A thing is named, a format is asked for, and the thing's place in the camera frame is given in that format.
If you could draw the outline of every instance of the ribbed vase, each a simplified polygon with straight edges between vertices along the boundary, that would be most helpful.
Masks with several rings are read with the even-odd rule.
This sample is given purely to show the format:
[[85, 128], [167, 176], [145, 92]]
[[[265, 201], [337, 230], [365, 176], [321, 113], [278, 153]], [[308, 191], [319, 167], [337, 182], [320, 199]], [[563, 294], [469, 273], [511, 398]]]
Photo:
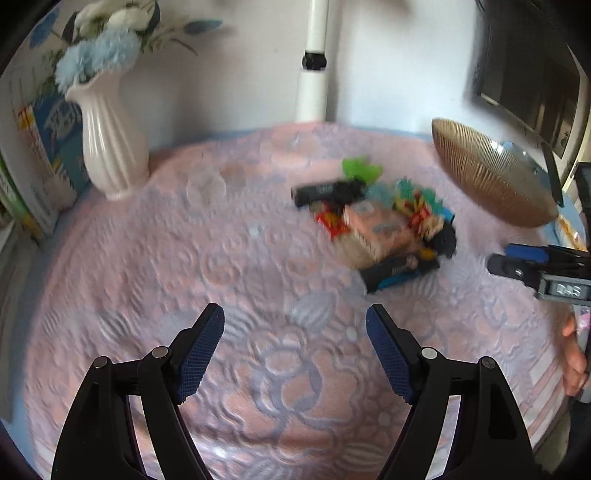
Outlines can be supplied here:
[[122, 70], [101, 72], [66, 93], [66, 100], [82, 110], [84, 162], [90, 181], [109, 200], [128, 197], [150, 176], [146, 137], [119, 100], [123, 74]]

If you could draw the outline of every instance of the black clamp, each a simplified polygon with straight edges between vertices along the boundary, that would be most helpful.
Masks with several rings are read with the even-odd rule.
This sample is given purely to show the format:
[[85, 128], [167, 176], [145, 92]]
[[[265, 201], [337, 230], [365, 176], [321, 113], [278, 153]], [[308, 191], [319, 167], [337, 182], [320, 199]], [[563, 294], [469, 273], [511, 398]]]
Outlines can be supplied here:
[[[158, 463], [166, 480], [212, 480], [179, 413], [195, 393], [223, 333], [221, 307], [210, 304], [170, 347], [142, 360], [113, 364], [98, 357], [67, 416], [52, 480], [151, 480], [139, 454], [129, 395], [140, 395]], [[368, 336], [394, 393], [412, 405], [378, 480], [424, 480], [433, 461], [450, 395], [460, 412], [444, 480], [538, 478], [519, 408], [490, 357], [477, 364], [448, 360], [422, 348], [381, 305], [366, 317]]]
[[505, 255], [491, 255], [486, 266], [493, 275], [520, 280], [533, 288], [536, 298], [591, 306], [588, 252], [556, 245], [509, 244]]

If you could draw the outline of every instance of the small box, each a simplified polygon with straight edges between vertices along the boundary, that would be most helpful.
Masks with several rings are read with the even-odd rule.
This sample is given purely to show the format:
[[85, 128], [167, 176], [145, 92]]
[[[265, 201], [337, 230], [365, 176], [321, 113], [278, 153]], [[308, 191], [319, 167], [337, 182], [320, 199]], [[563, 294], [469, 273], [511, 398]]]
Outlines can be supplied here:
[[407, 250], [411, 244], [417, 243], [403, 215], [385, 209], [371, 200], [345, 206], [343, 219], [351, 230], [366, 242], [375, 261], [380, 261], [397, 251]]
[[343, 219], [333, 212], [319, 213], [316, 215], [316, 221], [324, 226], [325, 230], [330, 234], [331, 240], [351, 232]]

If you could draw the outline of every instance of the pile of toys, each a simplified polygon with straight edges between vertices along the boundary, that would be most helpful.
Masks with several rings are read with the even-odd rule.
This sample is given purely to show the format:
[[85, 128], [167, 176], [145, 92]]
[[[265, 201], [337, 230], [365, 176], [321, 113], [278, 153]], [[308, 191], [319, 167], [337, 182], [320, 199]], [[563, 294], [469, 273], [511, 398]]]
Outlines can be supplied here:
[[343, 160], [343, 180], [291, 190], [334, 242], [339, 258], [359, 270], [367, 293], [439, 268], [456, 252], [454, 214], [431, 189], [409, 179], [378, 181], [382, 167]]

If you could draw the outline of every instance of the pink bedspread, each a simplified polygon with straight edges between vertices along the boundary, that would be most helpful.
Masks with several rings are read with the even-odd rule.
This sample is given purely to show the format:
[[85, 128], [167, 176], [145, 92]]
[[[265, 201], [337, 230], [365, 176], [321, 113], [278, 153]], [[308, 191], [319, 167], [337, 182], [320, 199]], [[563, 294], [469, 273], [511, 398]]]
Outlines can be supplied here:
[[[434, 188], [457, 213], [459, 243], [438, 272], [368, 297], [289, 195], [294, 184], [337, 177], [343, 157], [366, 154], [386, 178]], [[168, 345], [208, 302], [223, 306], [226, 330], [181, 412], [215, 478], [376, 478], [408, 408], [367, 338], [372, 303], [449, 358], [496, 358], [532, 442], [540, 438], [563, 399], [553, 337], [565, 310], [489, 275], [485, 258], [510, 241], [543, 240], [472, 203], [442, 172], [432, 144], [332, 124], [287, 126], [167, 151], [153, 163], [149, 184], [128, 200], [90, 192], [51, 260], [25, 392], [45, 478], [92, 360], [133, 360]], [[223, 171], [225, 201], [190, 206], [195, 166]], [[432, 474], [444, 468], [457, 405]], [[160, 478], [141, 405], [132, 406], [147, 471]]]

